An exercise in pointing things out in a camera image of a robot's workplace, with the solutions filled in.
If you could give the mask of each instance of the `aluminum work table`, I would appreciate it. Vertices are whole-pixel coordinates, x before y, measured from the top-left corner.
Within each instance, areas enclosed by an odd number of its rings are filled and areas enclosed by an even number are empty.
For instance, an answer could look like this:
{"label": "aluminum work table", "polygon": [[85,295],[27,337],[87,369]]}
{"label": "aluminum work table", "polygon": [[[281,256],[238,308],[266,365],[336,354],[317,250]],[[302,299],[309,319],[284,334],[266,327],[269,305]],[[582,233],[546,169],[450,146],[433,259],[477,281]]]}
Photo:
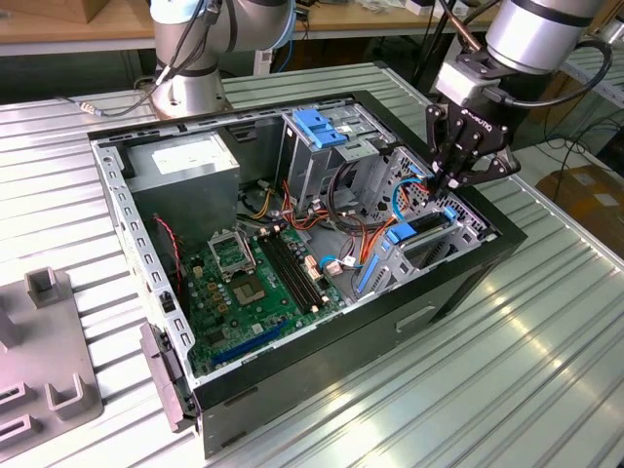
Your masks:
{"label": "aluminum work table", "polygon": [[[423,137],[425,100],[373,64],[226,80],[235,106],[371,91]],[[122,108],[133,92],[93,96]],[[144,313],[71,104],[0,107],[0,281],[44,265],[71,277],[104,399],[98,419],[7,461],[40,466],[205,464],[173,434],[138,327]],[[624,455],[622,261],[517,177],[483,193],[528,235],[442,322],[209,460],[255,466],[605,466]]]}
{"label": "aluminum work table", "polygon": [[[584,85],[596,76],[602,65],[600,52],[579,49],[562,65],[562,71]],[[593,91],[618,107],[624,107],[624,50],[620,46],[613,48],[613,64]]]}

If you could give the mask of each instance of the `motherboard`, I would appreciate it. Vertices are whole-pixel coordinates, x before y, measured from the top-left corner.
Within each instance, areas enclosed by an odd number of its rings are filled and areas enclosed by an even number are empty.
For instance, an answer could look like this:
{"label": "motherboard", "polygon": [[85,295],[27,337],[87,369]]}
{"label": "motherboard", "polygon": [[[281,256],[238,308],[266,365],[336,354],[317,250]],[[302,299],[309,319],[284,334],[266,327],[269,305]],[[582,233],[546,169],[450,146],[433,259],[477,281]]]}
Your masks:
{"label": "motherboard", "polygon": [[312,256],[294,229],[251,238],[226,233],[215,240],[182,260],[191,272],[188,320],[196,340],[189,358],[200,373],[345,306],[323,275],[311,273]]}

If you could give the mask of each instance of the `ram slot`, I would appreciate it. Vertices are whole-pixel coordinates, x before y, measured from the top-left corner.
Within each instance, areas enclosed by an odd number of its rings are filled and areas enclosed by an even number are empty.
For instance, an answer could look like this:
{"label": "ram slot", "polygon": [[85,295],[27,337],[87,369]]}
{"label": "ram slot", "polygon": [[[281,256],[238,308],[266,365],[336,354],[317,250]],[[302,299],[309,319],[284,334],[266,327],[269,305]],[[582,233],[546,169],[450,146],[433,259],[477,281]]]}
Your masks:
{"label": "ram slot", "polygon": [[305,276],[284,241],[273,237],[263,239],[259,244],[302,313],[310,312],[313,305],[323,305],[321,295]]}

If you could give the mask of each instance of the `blue expansion slot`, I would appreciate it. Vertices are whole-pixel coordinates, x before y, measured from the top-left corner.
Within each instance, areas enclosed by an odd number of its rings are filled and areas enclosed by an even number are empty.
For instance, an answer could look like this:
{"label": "blue expansion slot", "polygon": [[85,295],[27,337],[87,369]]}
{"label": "blue expansion slot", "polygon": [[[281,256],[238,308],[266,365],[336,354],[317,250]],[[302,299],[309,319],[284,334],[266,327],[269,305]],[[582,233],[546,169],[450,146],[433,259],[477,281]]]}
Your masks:
{"label": "blue expansion slot", "polygon": [[227,351],[223,351],[222,353],[218,353],[211,357],[211,361],[213,366],[217,364],[223,364],[226,361],[231,361],[232,359],[236,359],[239,356],[244,355],[248,351],[251,351],[262,344],[268,343],[272,339],[277,338],[282,331],[282,328],[288,324],[288,320],[286,322],[282,322],[280,325],[272,328],[271,330],[265,331],[258,336],[253,337],[245,341],[244,343],[239,344],[238,346],[234,346],[232,349],[228,349]]}

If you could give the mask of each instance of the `gray fixture block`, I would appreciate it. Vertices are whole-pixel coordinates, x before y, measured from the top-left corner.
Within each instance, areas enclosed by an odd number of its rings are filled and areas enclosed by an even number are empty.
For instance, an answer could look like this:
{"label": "gray fixture block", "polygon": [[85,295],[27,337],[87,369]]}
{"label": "gray fixture block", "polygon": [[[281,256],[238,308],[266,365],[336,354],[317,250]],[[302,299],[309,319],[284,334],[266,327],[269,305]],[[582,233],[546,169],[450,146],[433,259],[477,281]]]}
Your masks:
{"label": "gray fixture block", "polygon": [[85,385],[77,372],[73,374],[73,388],[60,393],[53,385],[46,383],[46,399],[48,400],[48,409],[57,414],[57,418],[61,421],[71,419],[86,410],[94,404],[95,396],[91,388]]}
{"label": "gray fixture block", "polygon": [[15,326],[0,303],[0,351],[7,352],[21,342],[20,329]]}
{"label": "gray fixture block", "polygon": [[42,268],[24,275],[26,292],[38,309],[62,300],[62,289],[52,268]]}
{"label": "gray fixture block", "polygon": [[34,393],[24,382],[0,389],[0,414],[24,405],[34,398]]}
{"label": "gray fixture block", "polygon": [[43,268],[1,287],[0,310],[2,463],[91,421],[103,406],[66,273]]}
{"label": "gray fixture block", "polygon": [[0,449],[28,441],[41,430],[41,425],[30,414],[0,424]]}

